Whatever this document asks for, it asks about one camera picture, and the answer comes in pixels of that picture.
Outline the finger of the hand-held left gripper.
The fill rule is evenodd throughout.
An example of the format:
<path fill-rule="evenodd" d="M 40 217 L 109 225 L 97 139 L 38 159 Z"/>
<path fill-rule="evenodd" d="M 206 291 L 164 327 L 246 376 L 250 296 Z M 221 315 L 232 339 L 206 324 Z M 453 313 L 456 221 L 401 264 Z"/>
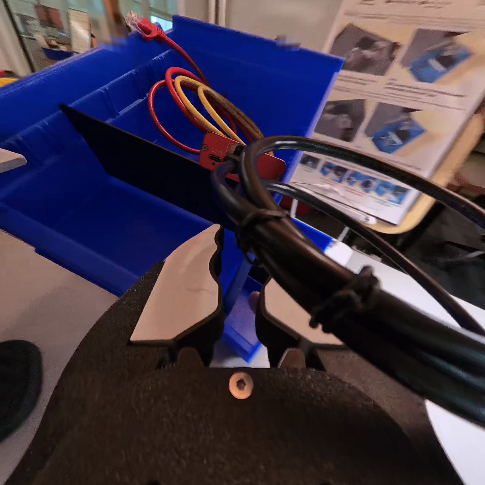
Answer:
<path fill-rule="evenodd" d="M 27 164 L 27 160 L 23 155 L 6 149 L 0 149 L 0 157 L 0 173 L 5 173 Z"/>

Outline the red ethernet splitter box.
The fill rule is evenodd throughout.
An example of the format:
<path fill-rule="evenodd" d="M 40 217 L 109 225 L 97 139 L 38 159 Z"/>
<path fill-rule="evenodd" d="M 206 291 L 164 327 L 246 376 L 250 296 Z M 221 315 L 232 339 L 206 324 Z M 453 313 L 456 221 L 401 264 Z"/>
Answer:
<path fill-rule="evenodd" d="M 199 153 L 199 164 L 209 170 L 218 167 L 225 158 L 239 160 L 245 144 L 214 132 L 208 132 L 204 136 L 202 149 Z M 270 154 L 258 157 L 257 170 L 261 179 L 281 181 L 286 171 L 286 164 Z"/>

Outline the black bin divider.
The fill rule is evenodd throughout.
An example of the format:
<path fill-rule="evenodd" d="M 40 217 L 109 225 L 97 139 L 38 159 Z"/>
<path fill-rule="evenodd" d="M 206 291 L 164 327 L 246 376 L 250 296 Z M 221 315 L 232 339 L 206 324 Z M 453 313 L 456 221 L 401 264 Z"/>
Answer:
<path fill-rule="evenodd" d="M 225 229 L 235 230 L 235 223 L 216 200 L 208 168 L 64 103 L 59 108 L 108 175 Z"/>

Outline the blue plastic bin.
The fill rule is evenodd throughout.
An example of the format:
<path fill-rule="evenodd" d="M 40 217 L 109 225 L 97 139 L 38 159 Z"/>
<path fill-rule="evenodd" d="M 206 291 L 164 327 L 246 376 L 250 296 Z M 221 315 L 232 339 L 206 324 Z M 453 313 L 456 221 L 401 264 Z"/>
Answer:
<path fill-rule="evenodd" d="M 1 229 L 49 260 L 113 294 L 124 294 L 151 266 L 213 224 L 108 175 L 60 110 L 64 103 L 199 163 L 198 130 L 167 87 L 185 71 L 242 110 L 263 135 L 310 136 L 343 59 L 176 15 L 160 27 L 134 15 L 139 28 L 119 45 L 71 57 L 1 88 L 1 148 L 27 164 L 1 173 Z M 221 283 L 227 316 L 222 340 L 245 361 L 260 347 L 243 297 L 261 283 L 234 232 L 225 229 Z"/>

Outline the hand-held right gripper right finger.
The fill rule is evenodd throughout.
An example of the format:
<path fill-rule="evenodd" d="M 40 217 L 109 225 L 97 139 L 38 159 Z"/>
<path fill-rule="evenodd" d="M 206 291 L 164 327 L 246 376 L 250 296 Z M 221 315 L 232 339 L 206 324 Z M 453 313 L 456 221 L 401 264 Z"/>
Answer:
<path fill-rule="evenodd" d="M 320 327 L 310 326 L 310 315 L 273 278 L 261 289 L 256 333 L 266 347 L 343 347 L 343 342 Z"/>

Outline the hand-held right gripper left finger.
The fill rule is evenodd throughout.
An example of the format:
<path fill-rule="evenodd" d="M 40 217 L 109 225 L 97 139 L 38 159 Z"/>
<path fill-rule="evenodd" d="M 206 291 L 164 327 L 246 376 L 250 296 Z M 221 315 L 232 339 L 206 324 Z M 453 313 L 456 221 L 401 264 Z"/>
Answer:
<path fill-rule="evenodd" d="M 221 337 L 223 247 L 224 229 L 213 224 L 163 261 L 130 336 L 131 343 L 209 345 Z"/>

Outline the instruction sheet board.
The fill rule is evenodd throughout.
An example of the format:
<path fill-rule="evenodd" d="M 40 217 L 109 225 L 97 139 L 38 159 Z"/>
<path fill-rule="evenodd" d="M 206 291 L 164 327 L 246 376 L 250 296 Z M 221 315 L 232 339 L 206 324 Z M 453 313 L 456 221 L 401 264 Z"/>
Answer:
<path fill-rule="evenodd" d="M 343 66 L 312 133 L 435 183 L 484 100 L 484 1 L 342 1 Z"/>

